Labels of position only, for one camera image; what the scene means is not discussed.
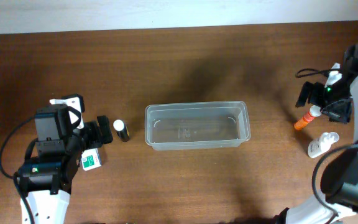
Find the dark bottle with white cap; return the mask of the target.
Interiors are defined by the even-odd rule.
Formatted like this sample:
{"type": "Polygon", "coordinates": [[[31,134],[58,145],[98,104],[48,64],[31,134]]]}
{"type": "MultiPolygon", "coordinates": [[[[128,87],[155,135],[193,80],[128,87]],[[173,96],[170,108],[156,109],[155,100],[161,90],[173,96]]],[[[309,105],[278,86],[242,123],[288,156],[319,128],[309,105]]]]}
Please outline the dark bottle with white cap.
{"type": "Polygon", "coordinates": [[[125,122],[121,119],[117,119],[113,122],[113,128],[115,129],[117,136],[122,142],[128,142],[130,140],[130,135],[127,130],[125,122]]]}

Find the orange tube with white cap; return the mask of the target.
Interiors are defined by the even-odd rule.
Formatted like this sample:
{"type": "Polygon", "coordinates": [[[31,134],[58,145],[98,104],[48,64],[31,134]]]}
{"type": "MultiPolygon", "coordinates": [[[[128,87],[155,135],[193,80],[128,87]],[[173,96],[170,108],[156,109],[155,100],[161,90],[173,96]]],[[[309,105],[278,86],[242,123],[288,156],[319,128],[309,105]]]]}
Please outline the orange tube with white cap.
{"type": "Polygon", "coordinates": [[[309,111],[303,115],[303,117],[301,119],[299,119],[294,125],[293,127],[297,130],[300,131],[303,128],[305,128],[309,123],[312,122],[312,120],[314,120],[316,117],[321,116],[321,108],[319,106],[315,106],[313,105],[309,111]]]}

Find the white squeeze bottle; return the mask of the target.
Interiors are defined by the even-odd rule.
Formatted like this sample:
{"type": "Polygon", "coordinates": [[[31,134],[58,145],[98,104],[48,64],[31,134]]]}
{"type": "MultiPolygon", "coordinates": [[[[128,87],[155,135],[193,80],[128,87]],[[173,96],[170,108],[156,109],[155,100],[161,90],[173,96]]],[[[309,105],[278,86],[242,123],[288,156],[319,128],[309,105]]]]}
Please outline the white squeeze bottle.
{"type": "Polygon", "coordinates": [[[338,142],[339,135],[336,132],[323,133],[318,139],[312,140],[308,146],[307,153],[310,158],[318,157],[328,152],[331,146],[338,142]]]}

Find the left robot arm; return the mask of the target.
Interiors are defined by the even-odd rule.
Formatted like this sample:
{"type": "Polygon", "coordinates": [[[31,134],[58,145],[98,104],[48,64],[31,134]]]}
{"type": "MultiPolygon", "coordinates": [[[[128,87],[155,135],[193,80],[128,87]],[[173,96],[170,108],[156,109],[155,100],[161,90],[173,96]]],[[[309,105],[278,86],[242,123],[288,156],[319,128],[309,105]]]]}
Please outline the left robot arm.
{"type": "Polygon", "coordinates": [[[68,118],[35,117],[37,139],[14,174],[23,223],[63,223],[78,169],[101,166],[98,149],[112,142],[107,116],[75,129],[68,118]]]}

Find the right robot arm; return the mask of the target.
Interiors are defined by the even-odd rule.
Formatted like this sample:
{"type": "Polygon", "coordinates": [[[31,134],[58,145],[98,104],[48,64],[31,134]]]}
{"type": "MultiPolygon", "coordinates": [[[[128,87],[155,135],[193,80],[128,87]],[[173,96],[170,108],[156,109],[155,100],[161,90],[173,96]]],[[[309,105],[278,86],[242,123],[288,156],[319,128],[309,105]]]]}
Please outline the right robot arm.
{"type": "Polygon", "coordinates": [[[319,138],[310,144],[310,157],[319,157],[311,176],[313,195],[302,204],[285,208],[274,223],[340,223],[342,218],[358,215],[358,43],[344,52],[342,63],[327,70],[304,68],[297,78],[324,75],[326,83],[305,82],[296,107],[309,103],[330,121],[354,123],[353,142],[323,150],[319,138]]]}

